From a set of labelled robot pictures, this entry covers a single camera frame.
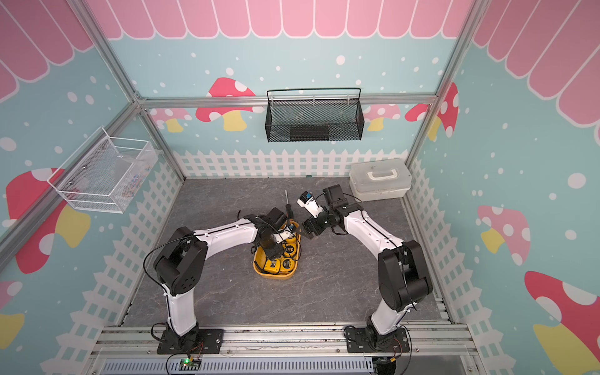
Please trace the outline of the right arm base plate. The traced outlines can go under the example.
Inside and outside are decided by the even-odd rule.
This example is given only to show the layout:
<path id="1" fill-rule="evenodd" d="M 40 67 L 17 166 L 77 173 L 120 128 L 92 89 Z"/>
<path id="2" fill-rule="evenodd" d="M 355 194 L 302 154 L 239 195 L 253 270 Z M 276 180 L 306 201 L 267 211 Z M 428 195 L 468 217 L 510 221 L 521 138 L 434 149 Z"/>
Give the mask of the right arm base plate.
<path id="1" fill-rule="evenodd" d="M 347 350 L 349 353 L 409 353 L 410 344 L 406 331 L 397 329 L 390 334 L 381 335 L 371 327 L 344 327 Z"/>

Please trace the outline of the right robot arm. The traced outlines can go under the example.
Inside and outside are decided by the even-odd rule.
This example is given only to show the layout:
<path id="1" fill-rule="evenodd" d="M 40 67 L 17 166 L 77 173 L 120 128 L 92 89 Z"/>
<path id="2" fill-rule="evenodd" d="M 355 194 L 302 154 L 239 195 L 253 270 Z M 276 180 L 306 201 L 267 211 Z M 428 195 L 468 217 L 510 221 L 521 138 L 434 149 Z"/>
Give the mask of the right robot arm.
<path id="1" fill-rule="evenodd" d="M 409 310 L 433 292 L 433 281 L 421 245 L 405 241 L 386 231 L 361 206 L 358 198 L 349 195 L 338 184 L 323 190 L 326 204 L 318 197 L 303 192 L 297 203 L 311 217 L 302 223 L 309 237 L 319 236 L 326 229 L 336 235 L 350 235 L 360 241 L 377 259 L 379 291 L 382 301 L 367 320 L 370 340 L 389 338 Z"/>

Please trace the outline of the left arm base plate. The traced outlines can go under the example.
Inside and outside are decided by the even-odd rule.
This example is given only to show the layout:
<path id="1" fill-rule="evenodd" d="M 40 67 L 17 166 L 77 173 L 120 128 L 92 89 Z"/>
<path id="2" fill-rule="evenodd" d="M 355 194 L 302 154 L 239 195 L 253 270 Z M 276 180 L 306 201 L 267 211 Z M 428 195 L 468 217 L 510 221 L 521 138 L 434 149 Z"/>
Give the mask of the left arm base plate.
<path id="1" fill-rule="evenodd" d="M 219 354 L 223 334 L 223 329 L 193 328 L 184 336 L 179 336 L 168 327 L 159 339 L 156 352 L 159 355 Z"/>

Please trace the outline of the yellow storage tray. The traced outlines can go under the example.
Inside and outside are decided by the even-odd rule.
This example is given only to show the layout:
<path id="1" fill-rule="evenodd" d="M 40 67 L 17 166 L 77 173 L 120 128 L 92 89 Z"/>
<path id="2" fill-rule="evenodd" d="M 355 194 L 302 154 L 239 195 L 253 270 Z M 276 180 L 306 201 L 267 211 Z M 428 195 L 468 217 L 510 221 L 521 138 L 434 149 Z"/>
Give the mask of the yellow storage tray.
<path id="1" fill-rule="evenodd" d="M 258 245 L 254 250 L 253 269 L 261 277 L 273 280 L 288 280 L 298 269 L 302 255 L 302 235 L 299 224 L 289 220 L 274 240 L 268 240 L 265 249 Z"/>

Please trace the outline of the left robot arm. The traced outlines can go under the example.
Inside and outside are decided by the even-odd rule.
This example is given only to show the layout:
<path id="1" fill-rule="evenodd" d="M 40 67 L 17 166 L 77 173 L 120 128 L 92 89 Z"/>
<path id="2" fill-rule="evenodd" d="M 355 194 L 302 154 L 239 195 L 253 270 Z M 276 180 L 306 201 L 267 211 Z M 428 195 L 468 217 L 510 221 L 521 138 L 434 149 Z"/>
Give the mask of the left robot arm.
<path id="1" fill-rule="evenodd" d="M 207 259 L 239 245 L 272 250 L 287 238 L 287 216 L 277 208 L 267 215 L 250 214 L 219 227 L 178 228 L 159 247 L 153 267 L 167 301 L 167 332 L 183 338 L 197 328 L 194 290 Z"/>

